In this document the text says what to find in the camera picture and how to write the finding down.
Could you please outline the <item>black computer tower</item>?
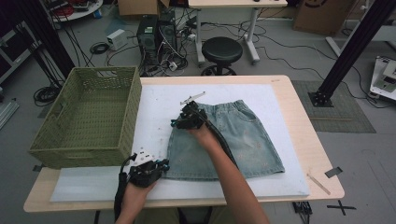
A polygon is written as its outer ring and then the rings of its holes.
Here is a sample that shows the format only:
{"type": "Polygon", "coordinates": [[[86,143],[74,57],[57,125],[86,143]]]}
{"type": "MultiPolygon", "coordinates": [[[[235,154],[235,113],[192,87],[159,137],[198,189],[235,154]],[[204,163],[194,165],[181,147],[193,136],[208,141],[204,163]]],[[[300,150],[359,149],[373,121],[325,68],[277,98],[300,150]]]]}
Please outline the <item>black computer tower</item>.
{"type": "Polygon", "coordinates": [[[158,38],[158,16],[143,15],[137,29],[137,40],[140,52],[145,64],[157,63],[158,38]]]}
{"type": "Polygon", "coordinates": [[[175,53],[177,51],[177,38],[175,26],[173,24],[162,24],[160,26],[160,56],[162,59],[166,55],[175,53]]]}

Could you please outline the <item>grey metal rack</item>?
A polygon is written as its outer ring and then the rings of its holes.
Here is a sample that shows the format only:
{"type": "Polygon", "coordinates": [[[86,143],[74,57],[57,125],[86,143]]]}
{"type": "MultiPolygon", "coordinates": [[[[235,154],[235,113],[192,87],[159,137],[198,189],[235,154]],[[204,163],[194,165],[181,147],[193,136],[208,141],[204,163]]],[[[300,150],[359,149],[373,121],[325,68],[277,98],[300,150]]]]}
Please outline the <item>grey metal rack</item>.
{"type": "Polygon", "coordinates": [[[25,21],[7,32],[0,32],[0,84],[40,45],[41,42],[25,21]]]}

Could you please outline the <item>white equipment platform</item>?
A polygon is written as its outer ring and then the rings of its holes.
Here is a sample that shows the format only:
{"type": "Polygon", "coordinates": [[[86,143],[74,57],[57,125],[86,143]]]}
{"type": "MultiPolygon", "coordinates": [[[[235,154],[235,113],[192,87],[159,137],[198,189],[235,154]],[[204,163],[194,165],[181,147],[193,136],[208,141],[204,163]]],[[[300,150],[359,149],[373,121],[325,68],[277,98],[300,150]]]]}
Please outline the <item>white equipment platform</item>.
{"type": "Polygon", "coordinates": [[[370,94],[374,98],[385,97],[396,101],[396,60],[376,57],[370,94]]]}

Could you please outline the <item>black tape piece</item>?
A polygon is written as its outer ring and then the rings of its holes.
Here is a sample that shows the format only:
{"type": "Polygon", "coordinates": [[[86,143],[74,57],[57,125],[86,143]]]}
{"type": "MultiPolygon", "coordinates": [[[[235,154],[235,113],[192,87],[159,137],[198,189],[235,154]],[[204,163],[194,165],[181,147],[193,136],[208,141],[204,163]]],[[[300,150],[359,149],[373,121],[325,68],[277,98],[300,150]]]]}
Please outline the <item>black tape piece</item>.
{"type": "Polygon", "coordinates": [[[334,168],[332,168],[331,170],[327,171],[327,172],[325,173],[325,175],[326,175],[328,178],[331,178],[331,177],[333,177],[333,176],[335,176],[335,175],[341,174],[342,172],[343,172],[343,170],[342,170],[340,167],[334,167],[334,168]]]}

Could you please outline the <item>small white box device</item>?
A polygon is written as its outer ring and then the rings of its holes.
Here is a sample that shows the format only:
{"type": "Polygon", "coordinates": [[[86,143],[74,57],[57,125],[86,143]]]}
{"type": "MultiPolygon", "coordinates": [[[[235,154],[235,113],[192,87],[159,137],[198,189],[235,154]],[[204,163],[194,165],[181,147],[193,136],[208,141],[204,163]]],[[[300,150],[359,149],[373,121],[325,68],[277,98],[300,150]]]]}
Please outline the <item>small white box device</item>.
{"type": "Polygon", "coordinates": [[[112,50],[119,50],[127,44],[127,34],[124,30],[117,30],[106,37],[112,50]]]}

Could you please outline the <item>white foam mat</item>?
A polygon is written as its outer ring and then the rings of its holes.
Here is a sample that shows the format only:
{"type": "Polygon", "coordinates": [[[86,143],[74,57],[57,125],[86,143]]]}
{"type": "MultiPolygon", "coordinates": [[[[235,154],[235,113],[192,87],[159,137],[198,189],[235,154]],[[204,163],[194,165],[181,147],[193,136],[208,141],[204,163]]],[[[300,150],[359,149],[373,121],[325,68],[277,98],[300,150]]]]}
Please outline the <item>white foam mat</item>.
{"type": "MultiPolygon", "coordinates": [[[[310,194],[270,84],[146,84],[141,95],[132,151],[144,151],[154,161],[166,158],[171,120],[181,112],[181,103],[193,95],[198,95],[197,101],[206,105],[242,100],[262,122],[285,171],[248,178],[247,182],[257,197],[280,199],[310,194]]],[[[63,168],[50,200],[53,203],[111,201],[117,190],[119,172],[118,165],[63,168]]]]}

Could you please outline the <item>black round stool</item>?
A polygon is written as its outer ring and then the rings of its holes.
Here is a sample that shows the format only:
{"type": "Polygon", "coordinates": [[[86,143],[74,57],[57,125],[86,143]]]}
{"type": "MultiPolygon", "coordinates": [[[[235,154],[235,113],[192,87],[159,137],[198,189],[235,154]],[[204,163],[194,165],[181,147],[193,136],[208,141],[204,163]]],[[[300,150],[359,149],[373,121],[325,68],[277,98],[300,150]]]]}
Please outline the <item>black round stool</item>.
{"type": "Polygon", "coordinates": [[[218,36],[206,40],[202,53],[209,62],[214,63],[201,73],[202,76],[235,76],[231,65],[242,57],[243,48],[236,40],[218,36]]]}

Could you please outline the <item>green woven basket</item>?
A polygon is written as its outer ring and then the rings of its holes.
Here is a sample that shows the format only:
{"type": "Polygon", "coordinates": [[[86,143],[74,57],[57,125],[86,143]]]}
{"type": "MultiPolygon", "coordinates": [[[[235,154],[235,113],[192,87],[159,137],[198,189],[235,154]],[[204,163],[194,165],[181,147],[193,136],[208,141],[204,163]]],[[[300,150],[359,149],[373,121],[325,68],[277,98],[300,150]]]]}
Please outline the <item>green woven basket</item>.
{"type": "Polygon", "coordinates": [[[29,153],[52,169],[121,164],[132,152],[141,93],[135,66],[72,69],[29,153]]]}

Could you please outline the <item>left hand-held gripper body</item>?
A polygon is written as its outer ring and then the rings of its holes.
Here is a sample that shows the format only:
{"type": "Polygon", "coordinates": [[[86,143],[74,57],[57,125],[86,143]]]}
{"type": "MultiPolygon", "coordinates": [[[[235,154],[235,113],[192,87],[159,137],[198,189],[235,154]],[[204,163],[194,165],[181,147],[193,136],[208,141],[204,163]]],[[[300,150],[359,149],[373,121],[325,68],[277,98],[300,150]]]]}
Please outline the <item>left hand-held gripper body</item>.
{"type": "Polygon", "coordinates": [[[133,162],[128,181],[137,187],[146,188],[162,176],[162,164],[156,164],[153,157],[145,151],[135,153],[133,162]]]}

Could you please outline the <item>grey gridded floor mat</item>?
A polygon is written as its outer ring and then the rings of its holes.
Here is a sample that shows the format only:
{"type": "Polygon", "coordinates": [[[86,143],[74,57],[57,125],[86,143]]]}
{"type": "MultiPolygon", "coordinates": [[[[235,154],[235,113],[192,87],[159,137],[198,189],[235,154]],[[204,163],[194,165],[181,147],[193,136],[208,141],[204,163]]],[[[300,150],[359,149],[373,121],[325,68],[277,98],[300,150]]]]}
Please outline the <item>grey gridded floor mat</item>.
{"type": "Polygon", "coordinates": [[[309,93],[314,93],[321,81],[293,80],[291,83],[316,132],[375,133],[375,128],[351,96],[346,84],[340,84],[335,90],[331,106],[314,106],[309,93]]]}

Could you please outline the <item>round white table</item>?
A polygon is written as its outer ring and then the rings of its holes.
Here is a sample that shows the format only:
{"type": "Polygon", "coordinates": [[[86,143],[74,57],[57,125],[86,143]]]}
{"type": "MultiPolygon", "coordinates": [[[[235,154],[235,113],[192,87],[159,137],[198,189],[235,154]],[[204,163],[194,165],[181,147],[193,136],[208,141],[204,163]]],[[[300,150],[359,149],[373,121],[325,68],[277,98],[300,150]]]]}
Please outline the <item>round white table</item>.
{"type": "Polygon", "coordinates": [[[54,21],[72,21],[92,15],[103,5],[103,0],[42,0],[54,21]]]}

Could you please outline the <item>person's left hand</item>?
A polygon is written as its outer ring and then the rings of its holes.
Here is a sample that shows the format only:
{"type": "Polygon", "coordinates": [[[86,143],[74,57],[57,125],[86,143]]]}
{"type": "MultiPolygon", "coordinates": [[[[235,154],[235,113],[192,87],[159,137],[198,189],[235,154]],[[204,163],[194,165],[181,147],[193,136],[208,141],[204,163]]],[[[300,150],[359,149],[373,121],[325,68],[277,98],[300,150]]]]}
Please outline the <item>person's left hand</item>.
{"type": "Polygon", "coordinates": [[[136,217],[143,209],[147,196],[155,185],[156,183],[153,183],[146,188],[141,188],[128,183],[122,200],[121,214],[125,217],[136,217]]]}

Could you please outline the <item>light wooden table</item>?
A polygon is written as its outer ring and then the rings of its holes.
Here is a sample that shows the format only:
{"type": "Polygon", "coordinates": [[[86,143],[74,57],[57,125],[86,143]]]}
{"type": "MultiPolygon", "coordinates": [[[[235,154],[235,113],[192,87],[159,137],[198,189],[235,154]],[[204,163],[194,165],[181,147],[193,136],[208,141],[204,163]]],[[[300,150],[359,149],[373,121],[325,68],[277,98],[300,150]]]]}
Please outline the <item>light wooden table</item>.
{"type": "MultiPolygon", "coordinates": [[[[306,197],[282,197],[280,199],[258,198],[264,202],[296,202],[312,200],[341,199],[344,189],[336,177],[328,178],[325,173],[332,169],[332,164],[320,143],[309,117],[293,88],[290,79],[284,75],[272,76],[213,76],[213,77],[144,77],[142,87],[149,85],[192,85],[192,84],[270,84],[274,88],[281,114],[289,131],[290,140],[297,159],[305,174],[305,181],[310,194],[306,197]],[[311,174],[331,195],[326,194],[306,174],[311,174]]],[[[27,213],[107,210],[112,208],[114,199],[100,202],[65,202],[53,203],[53,193],[61,170],[43,168],[35,181],[23,209],[27,213]]]]}

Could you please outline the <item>aluminium profile rail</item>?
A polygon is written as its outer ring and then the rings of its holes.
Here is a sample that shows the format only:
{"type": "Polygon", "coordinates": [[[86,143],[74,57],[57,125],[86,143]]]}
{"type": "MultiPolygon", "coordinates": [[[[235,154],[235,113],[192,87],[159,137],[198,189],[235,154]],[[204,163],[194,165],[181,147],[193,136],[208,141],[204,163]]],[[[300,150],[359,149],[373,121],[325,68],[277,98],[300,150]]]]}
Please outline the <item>aluminium profile rail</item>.
{"type": "Polygon", "coordinates": [[[19,107],[16,101],[0,104],[0,130],[7,124],[19,107]]]}

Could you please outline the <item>large cardboard box black print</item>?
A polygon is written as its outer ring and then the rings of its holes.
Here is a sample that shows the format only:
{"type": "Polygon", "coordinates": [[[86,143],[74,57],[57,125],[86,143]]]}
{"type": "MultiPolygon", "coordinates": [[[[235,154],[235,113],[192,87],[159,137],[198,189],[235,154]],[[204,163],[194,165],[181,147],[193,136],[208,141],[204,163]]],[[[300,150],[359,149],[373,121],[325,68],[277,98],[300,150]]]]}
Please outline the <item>large cardboard box black print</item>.
{"type": "Polygon", "coordinates": [[[336,35],[357,0],[301,0],[292,28],[318,35],[336,35]]]}

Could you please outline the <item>wooden desk white legs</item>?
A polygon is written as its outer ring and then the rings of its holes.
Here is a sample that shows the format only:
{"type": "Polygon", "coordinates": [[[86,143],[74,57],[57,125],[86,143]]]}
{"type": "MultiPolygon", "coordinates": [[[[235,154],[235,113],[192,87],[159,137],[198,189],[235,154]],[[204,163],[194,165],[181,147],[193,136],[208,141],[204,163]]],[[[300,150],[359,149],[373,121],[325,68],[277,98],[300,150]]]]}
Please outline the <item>wooden desk white legs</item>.
{"type": "Polygon", "coordinates": [[[287,0],[188,0],[189,7],[196,11],[196,37],[195,48],[197,53],[197,61],[199,65],[205,62],[205,57],[202,53],[202,38],[201,38],[201,12],[203,8],[226,8],[226,7],[246,7],[251,9],[250,25],[247,34],[243,36],[247,45],[248,52],[251,56],[251,62],[257,63],[260,60],[258,52],[253,44],[253,35],[258,19],[259,10],[261,8],[282,8],[288,5],[287,0]]]}

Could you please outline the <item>person's right hand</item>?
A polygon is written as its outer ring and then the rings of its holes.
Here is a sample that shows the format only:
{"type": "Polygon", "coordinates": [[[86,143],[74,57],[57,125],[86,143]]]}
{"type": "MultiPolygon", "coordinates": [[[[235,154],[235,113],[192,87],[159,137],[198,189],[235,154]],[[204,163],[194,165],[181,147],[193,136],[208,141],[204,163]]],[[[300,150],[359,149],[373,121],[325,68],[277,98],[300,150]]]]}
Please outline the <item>person's right hand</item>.
{"type": "Polygon", "coordinates": [[[191,134],[207,152],[220,149],[218,140],[205,124],[198,129],[189,129],[188,133],[191,134]]]}

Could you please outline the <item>thin wooden stick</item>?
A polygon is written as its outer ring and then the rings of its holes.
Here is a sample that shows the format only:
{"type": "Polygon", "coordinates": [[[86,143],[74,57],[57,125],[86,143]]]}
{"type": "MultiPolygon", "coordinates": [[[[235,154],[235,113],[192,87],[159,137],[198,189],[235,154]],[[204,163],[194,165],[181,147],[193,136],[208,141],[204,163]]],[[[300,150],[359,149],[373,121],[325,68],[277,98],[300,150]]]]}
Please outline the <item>thin wooden stick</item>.
{"type": "Polygon", "coordinates": [[[326,194],[331,195],[331,192],[324,187],[316,178],[314,178],[311,174],[306,174],[319,188],[321,188],[326,194]]]}

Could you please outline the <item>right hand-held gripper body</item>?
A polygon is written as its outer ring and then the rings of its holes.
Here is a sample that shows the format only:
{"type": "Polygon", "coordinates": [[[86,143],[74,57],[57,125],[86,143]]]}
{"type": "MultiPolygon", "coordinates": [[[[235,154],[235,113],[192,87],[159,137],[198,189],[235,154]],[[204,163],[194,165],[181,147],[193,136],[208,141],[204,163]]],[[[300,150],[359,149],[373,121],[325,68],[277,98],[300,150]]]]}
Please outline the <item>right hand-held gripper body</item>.
{"type": "Polygon", "coordinates": [[[186,129],[198,129],[207,119],[205,111],[195,102],[196,99],[204,95],[205,92],[203,91],[181,102],[184,107],[181,109],[179,124],[185,125],[186,129]]]}

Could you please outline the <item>black metal post with base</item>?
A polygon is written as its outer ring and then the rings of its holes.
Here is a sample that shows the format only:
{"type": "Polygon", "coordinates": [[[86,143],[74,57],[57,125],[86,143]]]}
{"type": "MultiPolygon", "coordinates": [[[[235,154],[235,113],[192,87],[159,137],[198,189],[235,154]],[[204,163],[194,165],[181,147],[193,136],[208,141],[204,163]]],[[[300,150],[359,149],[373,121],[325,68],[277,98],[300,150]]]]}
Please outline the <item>black metal post with base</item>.
{"type": "Polygon", "coordinates": [[[395,8],[396,0],[374,0],[322,84],[308,93],[313,106],[332,107],[331,97],[336,88],[395,8]]]}

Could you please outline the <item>light blue denim skirt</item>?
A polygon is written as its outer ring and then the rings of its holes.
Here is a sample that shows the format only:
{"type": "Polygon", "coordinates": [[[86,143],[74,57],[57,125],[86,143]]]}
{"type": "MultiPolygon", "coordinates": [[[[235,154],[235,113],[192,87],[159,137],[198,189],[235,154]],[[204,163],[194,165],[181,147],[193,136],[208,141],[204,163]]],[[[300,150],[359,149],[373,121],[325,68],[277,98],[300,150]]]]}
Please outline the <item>light blue denim skirt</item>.
{"type": "MultiPolygon", "coordinates": [[[[260,119],[242,100],[197,107],[225,138],[245,178],[283,173],[285,168],[260,119]]],[[[215,181],[217,172],[203,147],[190,133],[172,130],[167,158],[170,169],[164,176],[181,181],[215,181]]]]}

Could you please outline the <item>plain cardboard box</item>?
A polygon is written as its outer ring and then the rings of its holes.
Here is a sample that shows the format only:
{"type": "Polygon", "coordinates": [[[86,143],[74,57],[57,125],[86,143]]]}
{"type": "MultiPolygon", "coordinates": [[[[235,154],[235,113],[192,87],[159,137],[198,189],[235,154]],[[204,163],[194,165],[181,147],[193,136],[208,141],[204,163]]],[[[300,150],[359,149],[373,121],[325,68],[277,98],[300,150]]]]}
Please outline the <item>plain cardboard box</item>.
{"type": "Polygon", "coordinates": [[[156,15],[169,5],[170,0],[118,0],[121,16],[156,15]]]}

